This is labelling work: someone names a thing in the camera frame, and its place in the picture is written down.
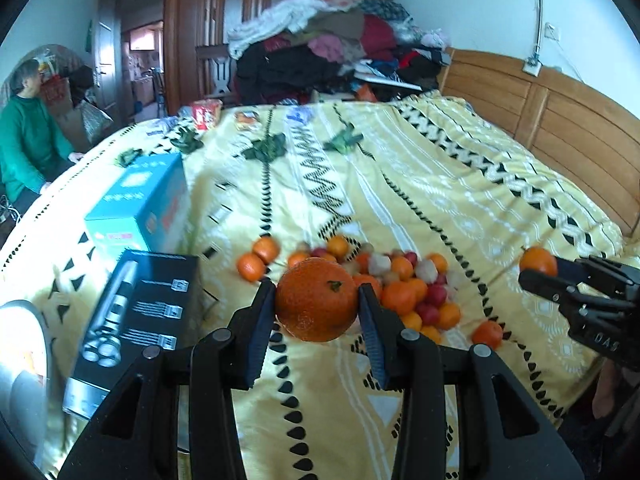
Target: product box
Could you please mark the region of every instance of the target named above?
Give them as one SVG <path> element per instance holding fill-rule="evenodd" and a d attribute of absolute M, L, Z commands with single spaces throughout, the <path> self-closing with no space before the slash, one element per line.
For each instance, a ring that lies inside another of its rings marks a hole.
<path fill-rule="evenodd" d="M 199 131 L 210 130 L 218 126 L 222 101 L 220 99 L 203 99 L 191 103 L 191 113 Z"/>
<path fill-rule="evenodd" d="M 124 252 L 78 347 L 63 409 L 91 418 L 146 346 L 198 341 L 202 286 L 197 256 Z"/>
<path fill-rule="evenodd" d="M 177 252 L 189 207 L 180 153 L 140 156 L 84 223 L 111 268 L 124 249 Z"/>

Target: patterned blanket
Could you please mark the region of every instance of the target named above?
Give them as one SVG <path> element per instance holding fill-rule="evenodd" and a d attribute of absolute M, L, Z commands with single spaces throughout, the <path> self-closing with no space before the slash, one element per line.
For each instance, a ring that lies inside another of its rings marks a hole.
<path fill-rule="evenodd" d="M 436 92 L 394 104 L 311 108 L 308 126 L 288 122 L 287 107 L 252 108 L 270 133 L 286 134 L 287 155 L 272 164 L 239 156 L 264 132 L 238 132 L 229 110 L 204 135 L 205 147 L 184 159 L 192 209 L 182 249 L 202 260 L 202 335 L 250 304 L 257 287 L 234 263 L 261 234 L 282 244 L 269 269 L 274 281 L 299 241 L 317 245 L 337 232 L 383 251 L 438 252 L 466 280 L 457 298 L 462 322 L 444 344 L 468 348 L 482 320 L 503 323 L 498 353 L 559 424 L 599 360 L 566 336 L 557 306 L 520 290 L 520 248 L 544 244 L 568 259 L 598 254 L 638 266 L 636 248 L 625 252 L 620 230 L 574 184 L 461 100 Z M 356 149 L 323 151 L 348 123 L 364 135 Z M 119 153 L 171 149 L 149 131 L 145 123 L 131 126 L 91 150 L 38 199 L 0 251 L 0 303 L 24 298 L 43 312 L 63 378 L 108 278 L 82 219 L 122 174 L 114 165 Z M 234 403 L 249 479 L 390 477 L 401 393 L 380 390 L 357 327 L 311 344 L 274 325 L 262 377 L 250 392 L 234 393 Z M 447 478 L 456 478 L 452 389 L 446 406 Z M 52 413 L 46 468 L 55 476 L 82 424 Z"/>

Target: gray hair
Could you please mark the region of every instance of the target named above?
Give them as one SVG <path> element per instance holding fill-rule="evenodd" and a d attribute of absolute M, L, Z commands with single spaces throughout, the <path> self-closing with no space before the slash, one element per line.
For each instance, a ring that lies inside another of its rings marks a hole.
<path fill-rule="evenodd" d="M 39 68 L 40 62 L 37 59 L 29 59 L 24 63 L 21 63 L 11 76 L 11 92 L 14 95 L 22 92 L 24 90 L 22 82 L 28 77 L 38 75 Z"/>

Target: black box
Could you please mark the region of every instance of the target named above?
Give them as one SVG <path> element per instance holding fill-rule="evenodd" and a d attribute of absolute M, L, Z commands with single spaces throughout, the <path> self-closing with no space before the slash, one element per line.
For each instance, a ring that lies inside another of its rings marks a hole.
<path fill-rule="evenodd" d="M 198 340 L 202 286 L 196 256 L 126 250 L 80 342 L 63 409 L 91 418 L 149 345 L 166 350 Z"/>

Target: woman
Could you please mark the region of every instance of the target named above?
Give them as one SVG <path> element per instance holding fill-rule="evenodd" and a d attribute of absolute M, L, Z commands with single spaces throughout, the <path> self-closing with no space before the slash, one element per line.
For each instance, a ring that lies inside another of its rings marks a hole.
<path fill-rule="evenodd" d="M 30 59 L 15 70 L 11 78 L 14 95 L 0 116 L 0 174 L 20 214 L 82 158 L 38 97 L 39 65 Z"/>

